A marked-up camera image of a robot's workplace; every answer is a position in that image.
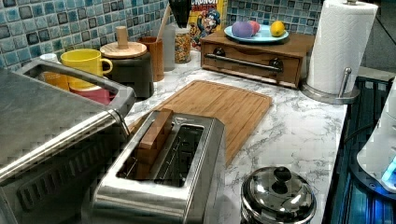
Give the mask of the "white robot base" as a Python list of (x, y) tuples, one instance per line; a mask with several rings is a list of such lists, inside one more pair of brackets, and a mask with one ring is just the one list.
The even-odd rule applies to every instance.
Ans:
[(359, 150), (350, 170), (372, 192), (395, 200), (395, 78), (382, 108), (381, 116), (364, 146)]

